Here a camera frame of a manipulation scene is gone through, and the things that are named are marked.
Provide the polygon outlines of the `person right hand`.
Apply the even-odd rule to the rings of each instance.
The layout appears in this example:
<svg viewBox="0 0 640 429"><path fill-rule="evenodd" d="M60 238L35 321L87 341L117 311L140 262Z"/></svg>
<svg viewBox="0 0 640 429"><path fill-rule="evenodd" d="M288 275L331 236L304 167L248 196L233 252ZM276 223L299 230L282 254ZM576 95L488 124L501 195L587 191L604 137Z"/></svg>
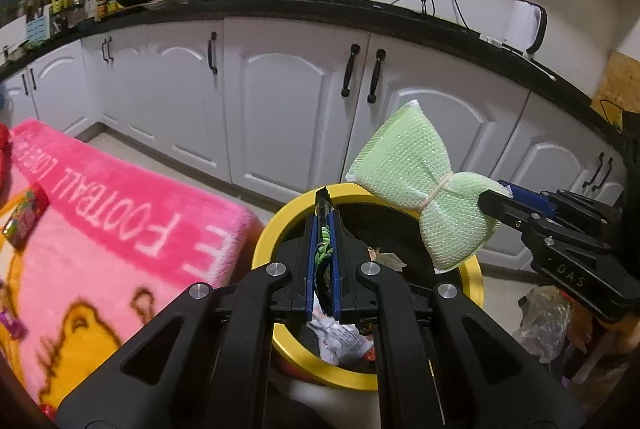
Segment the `person right hand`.
<svg viewBox="0 0 640 429"><path fill-rule="evenodd" d="M574 302L566 337L572 345L586 353L591 343L597 345L605 334L612 334L613 342L608 353L628 354L639 345L639 324L639 317L634 314L627 314L614 324L603 323L580 303Z"/></svg>

